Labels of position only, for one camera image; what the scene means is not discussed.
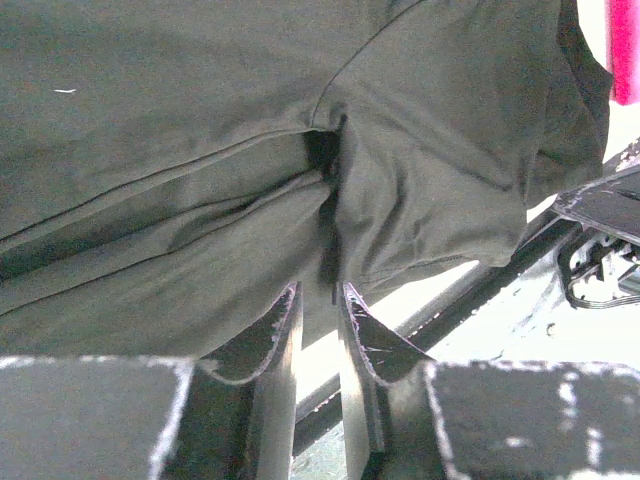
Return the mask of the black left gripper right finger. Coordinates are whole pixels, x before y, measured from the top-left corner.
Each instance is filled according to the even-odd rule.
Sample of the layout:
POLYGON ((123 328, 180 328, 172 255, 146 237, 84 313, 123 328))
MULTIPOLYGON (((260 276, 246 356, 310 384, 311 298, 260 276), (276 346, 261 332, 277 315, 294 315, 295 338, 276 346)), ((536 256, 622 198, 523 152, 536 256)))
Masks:
POLYGON ((348 282, 338 288, 342 421, 350 479, 433 479, 430 357, 387 328, 348 282))

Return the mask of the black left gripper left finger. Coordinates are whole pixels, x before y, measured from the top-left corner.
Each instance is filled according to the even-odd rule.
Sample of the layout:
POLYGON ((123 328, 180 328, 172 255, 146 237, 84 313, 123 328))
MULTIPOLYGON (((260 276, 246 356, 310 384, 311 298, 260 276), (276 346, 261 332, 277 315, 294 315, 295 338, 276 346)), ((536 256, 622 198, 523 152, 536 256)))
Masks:
POLYGON ((199 364, 199 479, 287 479, 301 351, 302 286, 199 364))

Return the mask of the black t-shirt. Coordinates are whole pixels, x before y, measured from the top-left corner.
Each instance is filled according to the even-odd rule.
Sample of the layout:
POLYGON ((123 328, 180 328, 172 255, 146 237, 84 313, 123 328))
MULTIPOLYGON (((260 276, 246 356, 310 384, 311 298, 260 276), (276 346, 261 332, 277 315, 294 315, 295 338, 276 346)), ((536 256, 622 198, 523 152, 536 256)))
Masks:
POLYGON ((304 287, 305 339, 507 264, 596 179, 573 1, 5 1, 1 351, 201 357, 304 287))

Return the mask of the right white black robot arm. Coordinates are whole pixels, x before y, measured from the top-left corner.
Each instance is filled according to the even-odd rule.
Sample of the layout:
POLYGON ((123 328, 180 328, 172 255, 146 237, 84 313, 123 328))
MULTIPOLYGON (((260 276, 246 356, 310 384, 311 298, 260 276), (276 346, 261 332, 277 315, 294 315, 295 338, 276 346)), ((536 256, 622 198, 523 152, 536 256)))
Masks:
POLYGON ((580 226, 556 264, 575 309, 639 303, 639 142, 604 165, 604 176, 558 195, 552 210, 580 226))

